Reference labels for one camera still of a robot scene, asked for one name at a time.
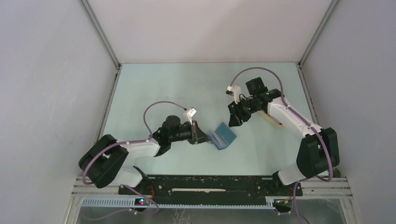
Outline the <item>blue card holder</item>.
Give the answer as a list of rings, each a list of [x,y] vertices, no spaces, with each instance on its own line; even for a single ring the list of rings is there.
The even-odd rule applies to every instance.
[[[231,128],[222,122],[215,131],[208,132],[211,143],[218,149],[223,150],[229,147],[237,138]]]

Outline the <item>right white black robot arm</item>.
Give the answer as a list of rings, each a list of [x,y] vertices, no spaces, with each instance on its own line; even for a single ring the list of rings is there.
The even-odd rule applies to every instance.
[[[246,82],[250,94],[245,97],[238,86],[228,86],[226,93],[234,101],[228,105],[229,127],[241,126],[256,112],[264,112],[291,131],[300,146],[295,163],[275,172],[272,190],[284,195],[290,184],[312,178],[339,165],[338,138],[334,129],[323,129],[309,121],[292,107],[278,89],[269,90],[261,78]]]

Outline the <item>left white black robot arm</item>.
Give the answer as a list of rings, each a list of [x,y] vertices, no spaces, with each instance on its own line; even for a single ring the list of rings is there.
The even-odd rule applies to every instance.
[[[112,183],[125,184],[136,194],[143,194],[148,188],[145,174],[127,161],[140,157],[158,157],[171,148],[173,142],[187,141],[192,145],[211,141],[197,121],[181,123],[180,118],[170,115],[149,140],[117,141],[112,135],[102,136],[82,156],[78,166],[98,189]]]

